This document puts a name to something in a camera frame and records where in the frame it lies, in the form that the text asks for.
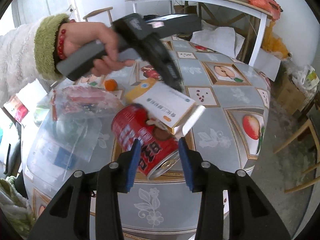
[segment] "red bead bracelet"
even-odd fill
[[[62,29],[61,30],[61,35],[59,36],[59,45],[58,45],[58,56],[60,59],[65,59],[66,55],[63,53],[63,44],[64,44],[64,39],[66,37],[66,30]]]

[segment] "metal screw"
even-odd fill
[[[74,175],[76,178],[79,178],[79,177],[82,176],[82,174],[83,174],[82,171],[76,171],[73,175]]]
[[[110,169],[116,169],[119,167],[119,163],[117,162],[113,162],[109,164]]]
[[[244,177],[246,175],[246,173],[245,173],[244,170],[238,170],[237,171],[237,175],[240,176],[240,177]]]
[[[203,168],[209,168],[210,167],[210,163],[209,162],[201,162],[201,166],[203,167]]]

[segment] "concrete floor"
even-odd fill
[[[311,135],[307,135],[301,142],[293,141],[278,154],[274,154],[273,151],[302,124],[303,122],[297,122],[297,118],[288,116],[272,98],[262,150],[251,175],[276,209],[291,236],[295,234],[303,218],[312,187],[287,194],[284,190],[314,178],[314,172],[301,175],[302,171],[315,164],[316,154],[308,152],[314,142]],[[228,219],[225,220],[225,224],[224,237],[229,239]]]

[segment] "green cloth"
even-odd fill
[[[38,27],[35,36],[36,68],[46,80],[59,80],[63,76],[55,71],[53,52],[56,46],[56,34],[63,21],[69,21],[67,14],[58,14],[45,18]]]
[[[0,179],[0,208],[17,233],[26,239],[36,219],[29,201],[15,189],[15,179],[14,176]]]

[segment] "person's arm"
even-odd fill
[[[55,36],[68,15],[47,17],[0,36],[0,107],[36,78],[58,80],[53,52]]]
[[[133,64],[131,60],[117,61],[117,35],[103,23],[72,23],[67,14],[49,16],[0,36],[0,107],[36,78],[50,81],[62,78],[56,70],[62,30],[66,57],[90,41],[99,39],[105,44],[109,56],[93,61],[92,73],[96,76]]]

